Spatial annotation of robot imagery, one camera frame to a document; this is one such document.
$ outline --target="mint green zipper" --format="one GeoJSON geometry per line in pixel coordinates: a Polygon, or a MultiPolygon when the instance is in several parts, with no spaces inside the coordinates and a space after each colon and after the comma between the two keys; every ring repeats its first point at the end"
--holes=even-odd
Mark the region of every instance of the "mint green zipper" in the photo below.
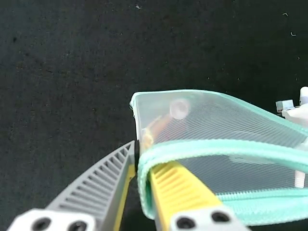
{"type": "Polygon", "coordinates": [[[249,226],[285,223],[308,218],[308,189],[271,189],[218,194],[249,226]]]}

